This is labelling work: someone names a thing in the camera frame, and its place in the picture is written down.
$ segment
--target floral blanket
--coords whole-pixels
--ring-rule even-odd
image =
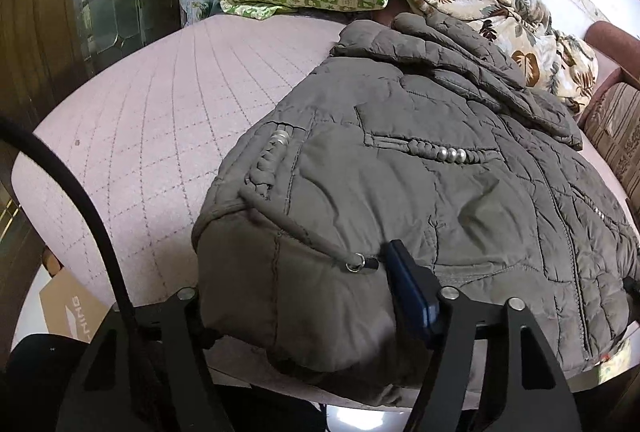
[[[582,40],[555,30],[540,0],[407,0],[414,13],[431,8],[465,21],[513,58],[527,85],[544,88],[580,112],[593,94],[598,62]]]

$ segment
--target li-ning logo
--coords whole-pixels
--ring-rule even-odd
[[[74,305],[74,309],[71,310],[65,305],[66,321],[69,324],[69,330],[71,330],[71,336],[75,340],[82,340],[83,342],[91,341],[91,330],[82,313],[82,306],[80,305],[80,299],[73,297],[71,303]],[[78,328],[82,329],[84,336],[78,336]]]

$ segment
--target silver bolt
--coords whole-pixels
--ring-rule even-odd
[[[192,287],[183,287],[180,291],[178,291],[178,298],[180,300],[191,300],[196,296],[196,290]]]
[[[440,290],[440,294],[447,300],[455,300],[460,296],[460,291],[453,286],[445,286]]]
[[[509,306],[516,311],[522,311],[527,305],[521,298],[513,297],[509,299]]]

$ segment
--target drawstring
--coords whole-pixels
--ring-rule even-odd
[[[316,250],[316,252],[327,255],[338,262],[343,262],[348,271],[357,273],[363,268],[378,269],[378,260],[376,258],[364,257],[360,253],[348,252],[315,232],[310,232],[308,229],[297,224],[297,222],[287,214],[277,210],[271,202],[267,201],[260,194],[257,194],[254,190],[243,186],[239,189],[238,194],[247,205],[258,210],[281,230],[287,232],[291,237],[302,242],[302,244]]]

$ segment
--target black cable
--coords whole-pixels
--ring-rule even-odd
[[[18,151],[31,158],[40,168],[42,168],[59,186],[64,193],[71,199],[76,206],[78,212],[85,220],[89,231],[94,236],[104,267],[113,289],[113,295],[118,304],[122,322],[127,335],[129,336],[130,353],[140,366],[141,375],[148,383],[148,388],[156,396],[156,401],[163,400],[163,391],[158,380],[158,376],[154,371],[149,358],[147,357],[142,338],[136,322],[133,304],[127,293],[127,287],[118,265],[113,245],[109,234],[102,224],[102,219],[95,209],[89,196],[82,188],[71,171],[66,167],[53,151],[44,144],[37,136],[31,132],[20,128],[14,122],[11,122],[4,116],[0,115],[0,139],[15,147]]]

